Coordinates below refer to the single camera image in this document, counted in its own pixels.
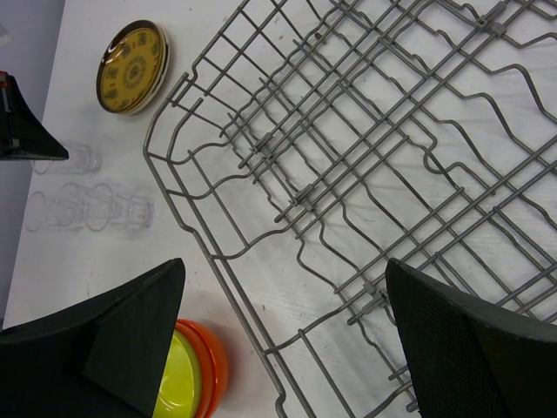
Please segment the orange bowl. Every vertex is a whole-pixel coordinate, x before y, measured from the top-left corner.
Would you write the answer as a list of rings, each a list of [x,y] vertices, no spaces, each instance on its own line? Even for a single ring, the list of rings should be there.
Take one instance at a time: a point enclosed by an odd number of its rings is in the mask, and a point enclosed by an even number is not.
[[[217,336],[217,334],[208,326],[193,320],[186,319],[178,319],[177,323],[178,322],[182,322],[192,329],[198,331],[211,352],[211,357],[216,374],[216,394],[213,396],[212,413],[209,416],[212,417],[225,398],[229,387],[230,366],[225,346],[223,345],[221,339]]]
[[[209,417],[212,413],[213,396],[216,394],[216,374],[211,352],[198,331],[182,322],[176,324],[176,329],[190,342],[198,359],[201,377],[198,379],[200,388],[200,403],[196,417]]]

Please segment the beige plate with black characters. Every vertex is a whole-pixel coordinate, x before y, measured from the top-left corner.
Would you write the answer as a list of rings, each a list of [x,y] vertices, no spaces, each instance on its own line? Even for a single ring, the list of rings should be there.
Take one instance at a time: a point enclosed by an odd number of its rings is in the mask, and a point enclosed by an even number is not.
[[[161,68],[158,71],[158,75],[155,79],[155,83],[153,84],[153,86],[149,89],[148,94],[141,99],[137,105],[135,105],[129,112],[128,115],[136,115],[138,113],[140,113],[145,107],[147,107],[151,101],[157,96],[159,90],[161,89],[164,80],[166,78],[167,75],[167,71],[169,69],[170,66],[170,61],[171,61],[171,48],[170,48],[170,44],[169,44],[169,39],[166,35],[165,30],[158,24],[155,24],[155,26],[157,27],[159,34],[162,37],[163,40],[163,57],[162,57],[162,64],[161,64]]]

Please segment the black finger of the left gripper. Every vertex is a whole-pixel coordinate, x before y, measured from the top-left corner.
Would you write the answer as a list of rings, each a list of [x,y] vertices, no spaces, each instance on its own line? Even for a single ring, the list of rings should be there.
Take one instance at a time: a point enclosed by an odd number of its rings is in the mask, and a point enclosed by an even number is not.
[[[64,161],[69,152],[26,104],[16,79],[1,72],[1,160]]]

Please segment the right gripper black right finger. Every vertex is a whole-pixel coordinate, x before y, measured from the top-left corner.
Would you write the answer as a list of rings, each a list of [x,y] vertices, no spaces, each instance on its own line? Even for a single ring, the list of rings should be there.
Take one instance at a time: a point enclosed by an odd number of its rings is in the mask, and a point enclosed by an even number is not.
[[[554,417],[556,327],[400,260],[386,288],[423,417]]]

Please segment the yellow patterned plate dark rim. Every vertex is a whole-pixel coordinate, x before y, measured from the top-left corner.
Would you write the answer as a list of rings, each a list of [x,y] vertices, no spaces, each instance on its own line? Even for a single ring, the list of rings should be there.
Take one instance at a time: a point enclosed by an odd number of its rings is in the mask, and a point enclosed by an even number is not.
[[[105,111],[128,115],[148,94],[161,68],[163,47],[150,20],[134,21],[117,33],[97,70],[97,101]]]

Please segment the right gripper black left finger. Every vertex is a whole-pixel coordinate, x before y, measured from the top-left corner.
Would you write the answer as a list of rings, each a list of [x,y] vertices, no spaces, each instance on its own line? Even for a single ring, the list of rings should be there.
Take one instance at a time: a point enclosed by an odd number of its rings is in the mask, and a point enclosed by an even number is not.
[[[168,260],[1,332],[3,417],[150,417],[185,287]]]

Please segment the clear glass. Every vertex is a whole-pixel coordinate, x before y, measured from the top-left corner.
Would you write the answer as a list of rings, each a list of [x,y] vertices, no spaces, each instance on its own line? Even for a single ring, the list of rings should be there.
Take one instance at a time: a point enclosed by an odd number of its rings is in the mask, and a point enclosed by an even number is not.
[[[85,229],[84,208],[79,198],[34,192],[27,200],[23,227],[29,233],[74,233]]]
[[[54,217],[60,226],[78,226],[94,233],[104,230],[143,231],[151,226],[154,205],[145,196],[121,192],[115,186],[69,182],[54,200]]]
[[[73,175],[98,172],[102,166],[102,154],[89,145],[67,142],[69,152],[66,160],[33,160],[31,168],[37,175]]]

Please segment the lime green bowl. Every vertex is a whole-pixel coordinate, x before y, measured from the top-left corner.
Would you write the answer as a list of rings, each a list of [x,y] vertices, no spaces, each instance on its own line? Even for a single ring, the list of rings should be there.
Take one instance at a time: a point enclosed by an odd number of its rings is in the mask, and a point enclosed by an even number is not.
[[[201,402],[201,367],[187,338],[173,331],[153,417],[195,417]]]

